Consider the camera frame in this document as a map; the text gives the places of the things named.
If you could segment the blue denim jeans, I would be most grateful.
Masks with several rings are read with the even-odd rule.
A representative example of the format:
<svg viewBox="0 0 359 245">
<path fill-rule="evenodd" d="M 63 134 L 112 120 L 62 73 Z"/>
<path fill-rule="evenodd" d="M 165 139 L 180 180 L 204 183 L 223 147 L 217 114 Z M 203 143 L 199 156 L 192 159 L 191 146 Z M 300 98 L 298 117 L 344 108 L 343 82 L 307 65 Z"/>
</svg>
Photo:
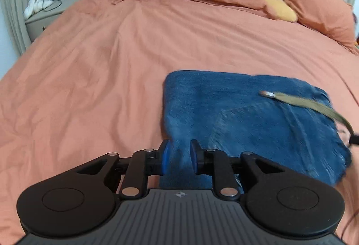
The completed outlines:
<svg viewBox="0 0 359 245">
<path fill-rule="evenodd" d="M 164 129 L 172 142 L 162 188 L 208 189 L 197 176 L 190 142 L 238 157 L 244 151 L 335 185 L 352 155 L 330 118 L 260 95 L 282 92 L 329 105 L 327 93 L 305 81 L 270 75 L 177 71 L 164 82 Z"/>
</svg>

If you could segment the orange bed duvet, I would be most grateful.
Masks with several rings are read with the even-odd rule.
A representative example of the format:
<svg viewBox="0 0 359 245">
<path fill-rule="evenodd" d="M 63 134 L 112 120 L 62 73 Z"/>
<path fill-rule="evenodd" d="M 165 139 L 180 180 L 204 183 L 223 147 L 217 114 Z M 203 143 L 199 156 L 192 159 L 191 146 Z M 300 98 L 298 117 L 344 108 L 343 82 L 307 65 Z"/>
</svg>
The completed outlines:
<svg viewBox="0 0 359 245">
<path fill-rule="evenodd" d="M 162 84 L 187 69 L 307 81 L 358 127 L 358 56 L 317 31 L 194 0 L 79 0 L 1 79 L 1 243 L 24 235 L 27 187 L 158 146 Z"/>
</svg>

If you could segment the beige bedside table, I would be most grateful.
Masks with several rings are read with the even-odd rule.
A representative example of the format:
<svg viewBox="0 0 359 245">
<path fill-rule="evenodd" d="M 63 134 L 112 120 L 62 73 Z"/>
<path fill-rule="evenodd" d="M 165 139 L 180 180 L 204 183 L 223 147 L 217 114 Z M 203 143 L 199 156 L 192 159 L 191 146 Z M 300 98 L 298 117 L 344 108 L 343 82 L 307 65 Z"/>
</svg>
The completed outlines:
<svg viewBox="0 0 359 245">
<path fill-rule="evenodd" d="M 31 42 L 51 25 L 67 8 L 78 0 L 57 0 L 49 8 L 41 10 L 26 21 L 26 29 Z"/>
</svg>

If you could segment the yellow cushion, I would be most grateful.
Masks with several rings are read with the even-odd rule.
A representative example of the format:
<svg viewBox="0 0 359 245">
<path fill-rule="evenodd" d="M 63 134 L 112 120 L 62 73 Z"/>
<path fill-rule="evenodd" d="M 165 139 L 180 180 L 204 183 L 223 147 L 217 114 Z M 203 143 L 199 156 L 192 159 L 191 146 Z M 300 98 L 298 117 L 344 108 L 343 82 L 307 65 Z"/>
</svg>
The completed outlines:
<svg viewBox="0 0 359 245">
<path fill-rule="evenodd" d="M 287 22 L 297 22 L 296 12 L 290 8 L 283 0 L 264 0 L 267 7 L 276 15 L 277 19 Z"/>
</svg>

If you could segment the small orange pillow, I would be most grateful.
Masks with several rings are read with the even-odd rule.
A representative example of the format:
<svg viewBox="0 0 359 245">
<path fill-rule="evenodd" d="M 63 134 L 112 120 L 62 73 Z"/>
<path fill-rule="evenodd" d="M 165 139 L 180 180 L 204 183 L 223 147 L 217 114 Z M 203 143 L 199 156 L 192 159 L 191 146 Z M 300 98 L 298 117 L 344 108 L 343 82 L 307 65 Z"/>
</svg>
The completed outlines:
<svg viewBox="0 0 359 245">
<path fill-rule="evenodd" d="M 335 40 L 350 52 L 358 54 L 352 6 L 344 0 L 284 0 L 299 23 Z"/>
</svg>

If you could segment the white crumpled cloth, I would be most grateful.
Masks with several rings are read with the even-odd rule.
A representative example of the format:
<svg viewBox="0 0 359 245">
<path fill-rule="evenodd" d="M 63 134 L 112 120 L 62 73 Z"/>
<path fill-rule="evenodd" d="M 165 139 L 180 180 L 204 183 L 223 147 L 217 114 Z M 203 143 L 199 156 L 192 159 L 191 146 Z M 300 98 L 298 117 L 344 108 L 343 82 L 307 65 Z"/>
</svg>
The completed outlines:
<svg viewBox="0 0 359 245">
<path fill-rule="evenodd" d="M 29 0 L 24 10 L 24 19 L 28 20 L 31 16 L 37 14 L 54 3 L 53 0 Z"/>
</svg>

